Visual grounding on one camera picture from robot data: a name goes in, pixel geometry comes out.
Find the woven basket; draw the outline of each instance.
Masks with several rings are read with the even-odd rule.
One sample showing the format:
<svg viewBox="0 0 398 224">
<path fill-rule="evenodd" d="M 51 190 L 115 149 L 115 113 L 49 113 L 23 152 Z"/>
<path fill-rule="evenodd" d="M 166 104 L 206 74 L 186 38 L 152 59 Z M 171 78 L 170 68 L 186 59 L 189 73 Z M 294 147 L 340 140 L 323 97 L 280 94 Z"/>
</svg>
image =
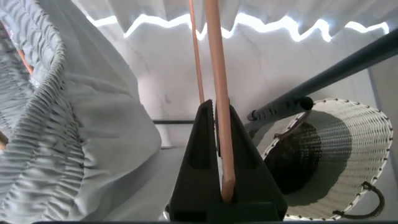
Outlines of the woven basket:
<svg viewBox="0 0 398 224">
<path fill-rule="evenodd" d="M 379 215 L 384 198 L 373 184 L 392 144 L 389 118 L 370 106 L 339 99 L 317 101 L 305 121 L 302 116 L 276 135 L 263 155 L 289 206 L 286 217 L 336 220 Z M 345 214 L 368 190 L 380 198 L 377 209 L 362 216 Z"/>
</svg>

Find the black metal pole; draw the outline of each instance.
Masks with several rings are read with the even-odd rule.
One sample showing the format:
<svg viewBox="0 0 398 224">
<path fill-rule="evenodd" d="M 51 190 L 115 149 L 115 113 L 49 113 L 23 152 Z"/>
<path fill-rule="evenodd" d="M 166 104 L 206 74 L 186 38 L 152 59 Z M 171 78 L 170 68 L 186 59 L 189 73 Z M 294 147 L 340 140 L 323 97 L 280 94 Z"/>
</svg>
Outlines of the black metal pole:
<svg viewBox="0 0 398 224">
<path fill-rule="evenodd" d="M 152 120 L 155 124 L 193 124 L 194 121 L 181 121 L 181 120 Z"/>
<path fill-rule="evenodd" d="M 266 111 L 272 111 L 276 109 L 283 110 L 284 108 L 286 110 L 286 105 L 289 103 L 296 102 L 304 96 L 307 96 L 397 54 L 398 29 L 363 47 L 362 49 L 338 62 L 336 65 L 310 78 L 306 82 L 302 83 L 293 90 L 290 90 L 262 108 L 249 113 L 248 120 L 260 120 L 262 119 L 262 114 L 266 113 Z"/>
</svg>

